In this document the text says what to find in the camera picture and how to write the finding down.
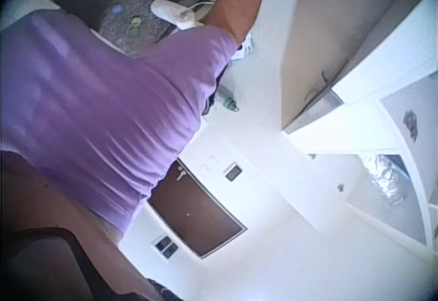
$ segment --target white cabinet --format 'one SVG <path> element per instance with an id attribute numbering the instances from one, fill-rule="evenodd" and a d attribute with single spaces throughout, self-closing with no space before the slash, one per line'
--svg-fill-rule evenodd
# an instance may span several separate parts
<path id="1" fill-rule="evenodd" d="M 438 207 L 437 0 L 422 0 L 362 62 L 333 87 L 344 104 L 286 135 L 311 154 L 397 154 L 407 198 L 388 205 L 358 178 L 346 204 L 363 221 L 429 259 L 436 249 Z"/>

